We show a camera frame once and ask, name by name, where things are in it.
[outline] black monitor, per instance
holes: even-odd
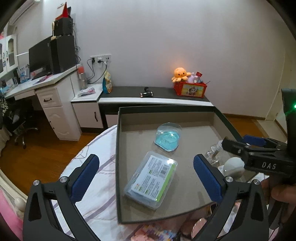
[[[51,74],[50,68],[50,38],[48,37],[37,43],[29,49],[30,72],[44,68],[45,70],[38,73],[33,79]]]

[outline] air conditioner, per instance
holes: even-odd
[[[13,16],[9,20],[9,25],[14,25],[16,21],[34,4],[39,3],[40,0],[27,0],[24,2],[24,4],[16,10],[16,12],[13,14]]]

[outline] green stripe on label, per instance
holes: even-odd
[[[165,191],[165,188],[166,188],[166,186],[168,185],[168,181],[170,180],[170,177],[171,177],[171,175],[172,175],[172,172],[173,172],[173,170],[176,168],[176,164],[172,164],[172,166],[170,167],[170,171],[168,172],[168,175],[167,175],[167,177],[166,177],[166,179],[165,179],[165,182],[163,183],[163,186],[162,186],[162,188],[161,188],[161,190],[160,190],[160,192],[159,192],[159,194],[158,194],[158,196],[157,196],[157,198],[156,198],[156,201],[157,202],[159,202],[160,201],[160,198],[161,198],[161,196],[163,195],[163,192]]]

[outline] white round object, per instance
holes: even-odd
[[[24,211],[25,207],[26,207],[26,202],[24,200],[22,200],[20,197],[17,197],[15,199],[15,206],[20,210],[20,211]]]
[[[244,173],[244,162],[239,157],[229,158],[223,167],[224,176],[231,176],[233,179],[240,178]]]

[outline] hand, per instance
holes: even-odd
[[[263,180],[261,186],[266,199],[266,204],[269,203],[270,195],[277,201],[289,203],[286,212],[282,216],[282,222],[285,223],[296,206],[296,186],[277,185],[270,191],[269,178]]]

